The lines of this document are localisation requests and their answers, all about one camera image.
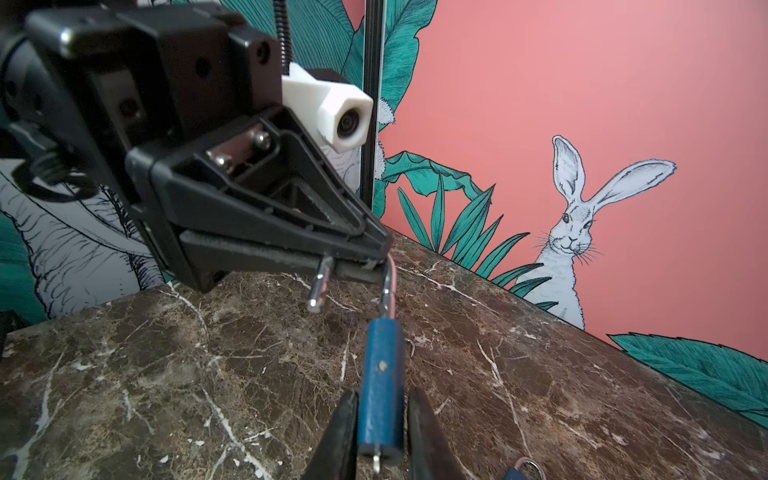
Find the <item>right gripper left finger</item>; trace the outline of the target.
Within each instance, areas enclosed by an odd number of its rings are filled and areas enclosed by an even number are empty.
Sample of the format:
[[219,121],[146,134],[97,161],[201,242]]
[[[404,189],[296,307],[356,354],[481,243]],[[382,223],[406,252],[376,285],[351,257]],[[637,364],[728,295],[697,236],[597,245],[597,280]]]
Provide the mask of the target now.
[[302,480],[355,480],[357,472],[357,424],[359,395],[345,390]]

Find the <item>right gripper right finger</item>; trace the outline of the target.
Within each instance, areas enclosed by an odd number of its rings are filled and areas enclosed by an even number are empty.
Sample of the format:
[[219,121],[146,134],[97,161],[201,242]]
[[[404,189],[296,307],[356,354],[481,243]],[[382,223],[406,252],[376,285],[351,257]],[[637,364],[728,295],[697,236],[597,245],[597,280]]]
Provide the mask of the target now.
[[425,391],[412,387],[408,398],[409,478],[464,479]]

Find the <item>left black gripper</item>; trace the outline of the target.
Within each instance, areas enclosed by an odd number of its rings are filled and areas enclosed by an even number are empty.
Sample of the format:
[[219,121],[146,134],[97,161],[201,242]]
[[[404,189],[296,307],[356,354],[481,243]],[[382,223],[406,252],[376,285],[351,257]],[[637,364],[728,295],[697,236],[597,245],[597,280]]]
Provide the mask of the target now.
[[1,6],[1,152],[53,207],[110,194],[134,255],[200,292],[230,272],[377,283],[380,220],[283,107],[273,38],[210,4]]

